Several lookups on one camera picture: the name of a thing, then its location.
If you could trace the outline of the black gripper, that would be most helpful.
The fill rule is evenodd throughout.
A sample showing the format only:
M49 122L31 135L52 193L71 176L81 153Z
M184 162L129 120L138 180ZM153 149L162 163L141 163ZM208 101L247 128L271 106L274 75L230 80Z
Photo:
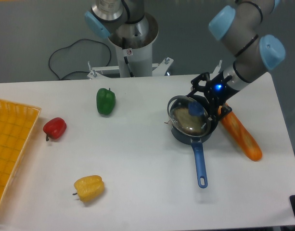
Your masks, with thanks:
M210 80L210 73L204 72L191 80L191 91L186 96L192 97L197 92L203 93L210 105L207 107L207 121L219 122L227 116L232 108L226 101L239 91L229 86L233 80L232 75L224 77L223 72Z

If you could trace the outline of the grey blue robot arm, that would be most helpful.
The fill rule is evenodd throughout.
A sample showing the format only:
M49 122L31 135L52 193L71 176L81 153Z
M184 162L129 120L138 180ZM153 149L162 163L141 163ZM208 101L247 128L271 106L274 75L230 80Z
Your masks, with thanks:
M205 95L212 120L220 120L231 111L225 105L227 99L285 58L285 49L277 38L259 37L255 32L278 1L240 0L237 4L237 8L225 6L208 25L235 61L214 78L203 73L192 81L192 93L200 91ZM145 12L142 0L97 0L85 13L85 21L97 36L109 39L115 46L121 77L159 74L159 68L152 68L152 44L158 24Z

